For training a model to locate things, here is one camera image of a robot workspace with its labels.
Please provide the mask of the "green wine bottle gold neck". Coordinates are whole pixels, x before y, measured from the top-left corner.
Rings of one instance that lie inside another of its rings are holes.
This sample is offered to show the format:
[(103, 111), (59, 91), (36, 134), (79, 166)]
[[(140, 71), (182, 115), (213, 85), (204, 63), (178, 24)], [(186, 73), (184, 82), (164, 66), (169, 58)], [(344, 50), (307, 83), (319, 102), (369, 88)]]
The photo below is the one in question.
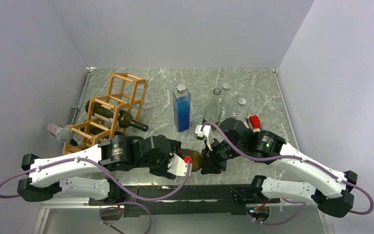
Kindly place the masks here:
[(192, 172), (200, 170), (204, 164), (204, 158), (198, 151), (191, 149), (178, 149), (177, 154), (184, 160), (184, 162), (190, 161)]

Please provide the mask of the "clear glass bottle top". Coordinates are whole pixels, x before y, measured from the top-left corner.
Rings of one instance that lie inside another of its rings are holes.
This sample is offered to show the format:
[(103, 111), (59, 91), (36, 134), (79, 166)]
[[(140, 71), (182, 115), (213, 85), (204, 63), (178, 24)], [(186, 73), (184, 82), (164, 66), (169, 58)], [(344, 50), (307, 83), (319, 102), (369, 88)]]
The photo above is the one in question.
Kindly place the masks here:
[(222, 108), (220, 105), (220, 97), (221, 97), (222, 90), (219, 87), (215, 87), (212, 91), (210, 102), (204, 109), (203, 120), (202, 123), (207, 121), (214, 122), (216, 124), (219, 123), (222, 115)]

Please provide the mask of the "dark green wine bottle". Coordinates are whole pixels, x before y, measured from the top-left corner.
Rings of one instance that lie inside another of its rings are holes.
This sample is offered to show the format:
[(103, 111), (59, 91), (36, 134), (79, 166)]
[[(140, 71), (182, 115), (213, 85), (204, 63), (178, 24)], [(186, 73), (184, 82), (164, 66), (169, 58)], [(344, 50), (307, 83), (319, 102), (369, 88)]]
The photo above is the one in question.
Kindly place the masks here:
[(110, 123), (112, 123), (116, 119), (118, 121), (118, 126), (121, 128), (134, 127), (144, 132), (149, 129), (148, 125), (136, 121), (135, 119), (133, 119), (132, 115), (125, 110), (118, 110), (117, 117), (114, 119), (113, 109), (98, 102), (94, 103), (93, 116)]

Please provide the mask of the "blue square glass bottle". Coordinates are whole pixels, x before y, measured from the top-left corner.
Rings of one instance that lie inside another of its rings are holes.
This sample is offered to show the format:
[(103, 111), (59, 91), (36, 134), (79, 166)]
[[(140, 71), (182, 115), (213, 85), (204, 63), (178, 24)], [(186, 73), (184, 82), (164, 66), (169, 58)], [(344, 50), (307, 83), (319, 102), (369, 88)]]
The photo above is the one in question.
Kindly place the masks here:
[(189, 128), (191, 95), (184, 84), (178, 84), (172, 90), (174, 124), (178, 132)]

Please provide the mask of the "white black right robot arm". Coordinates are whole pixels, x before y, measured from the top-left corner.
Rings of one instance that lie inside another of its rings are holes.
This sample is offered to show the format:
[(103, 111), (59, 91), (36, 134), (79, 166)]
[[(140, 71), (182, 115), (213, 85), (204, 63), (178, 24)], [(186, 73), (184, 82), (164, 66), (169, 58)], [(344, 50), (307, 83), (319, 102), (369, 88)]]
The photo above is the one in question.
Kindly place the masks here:
[(342, 218), (352, 212), (357, 174), (340, 172), (318, 163), (301, 153), (282, 137), (270, 131), (253, 132), (242, 121), (224, 120), (219, 126), (198, 125), (197, 139), (204, 140), (204, 158), (210, 161), (205, 174), (219, 174), (226, 170), (226, 162), (243, 156), (296, 174), (302, 182), (283, 181), (254, 176), (249, 196), (254, 202), (280, 198), (316, 205), (323, 213)]

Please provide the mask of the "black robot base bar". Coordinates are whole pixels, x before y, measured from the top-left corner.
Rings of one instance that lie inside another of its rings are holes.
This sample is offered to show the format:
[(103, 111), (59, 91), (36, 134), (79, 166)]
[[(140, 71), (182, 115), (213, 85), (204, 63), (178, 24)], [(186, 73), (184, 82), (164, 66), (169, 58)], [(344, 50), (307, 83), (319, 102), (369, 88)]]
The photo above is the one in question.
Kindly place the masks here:
[(161, 201), (147, 202), (131, 197), (117, 188), (112, 199), (97, 201), (89, 199), (89, 206), (112, 206), (125, 202), (124, 217), (145, 215), (140, 203), (152, 215), (218, 214), (245, 215), (247, 210), (265, 210), (268, 205), (278, 204), (280, 199), (264, 199), (251, 192), (249, 184), (185, 185), (178, 193)]

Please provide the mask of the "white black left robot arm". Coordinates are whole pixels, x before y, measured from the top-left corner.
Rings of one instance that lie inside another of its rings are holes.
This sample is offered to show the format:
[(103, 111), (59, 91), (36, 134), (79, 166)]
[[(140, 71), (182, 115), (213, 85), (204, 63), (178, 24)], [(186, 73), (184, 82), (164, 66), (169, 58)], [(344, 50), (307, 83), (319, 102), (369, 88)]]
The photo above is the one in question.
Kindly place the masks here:
[(55, 196), (85, 196), (113, 205), (135, 193), (114, 179), (113, 171), (148, 168), (149, 173), (174, 180), (187, 178), (193, 166), (190, 156), (178, 154), (181, 142), (163, 135), (115, 136), (88, 149), (54, 158), (24, 155), (22, 169), (28, 175), (18, 182), (17, 193), (25, 201), (41, 202)]

